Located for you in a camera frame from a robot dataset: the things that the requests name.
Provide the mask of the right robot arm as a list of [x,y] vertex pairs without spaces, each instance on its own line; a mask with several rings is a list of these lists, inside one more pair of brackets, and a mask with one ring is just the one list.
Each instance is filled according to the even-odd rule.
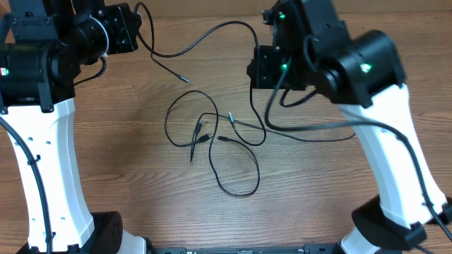
[[352,212],[353,230],[333,252],[400,253],[419,248],[426,224],[447,230],[451,199],[424,157],[392,39],[379,30],[351,37],[331,1],[277,1],[262,17],[273,43],[255,48],[251,86],[273,92],[313,86],[354,129],[376,179],[378,195]]

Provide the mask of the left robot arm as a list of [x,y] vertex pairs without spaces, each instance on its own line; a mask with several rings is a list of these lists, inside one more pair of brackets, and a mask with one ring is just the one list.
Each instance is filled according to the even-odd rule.
[[116,212],[91,212],[74,144],[81,66],[133,52],[141,17],[128,4],[11,1],[1,19],[1,125],[17,158],[28,209],[22,253],[131,253],[152,250]]

